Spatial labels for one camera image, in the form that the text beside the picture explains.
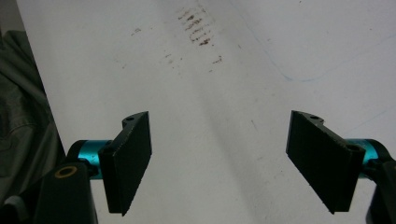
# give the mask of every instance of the cyan cylindrical part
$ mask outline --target cyan cylindrical part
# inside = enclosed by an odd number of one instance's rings
[[[86,141],[79,153],[79,159],[87,160],[92,166],[95,166],[98,169],[98,175],[91,176],[91,179],[102,179],[102,171],[100,169],[99,162],[99,150],[104,147],[107,143],[111,142],[110,140],[88,140]]]
[[[369,160],[378,159],[378,153],[375,147],[367,139],[346,139],[346,141],[351,145],[362,147],[366,151],[363,158],[362,170],[367,168]],[[360,175],[360,178],[366,177],[365,174]]]

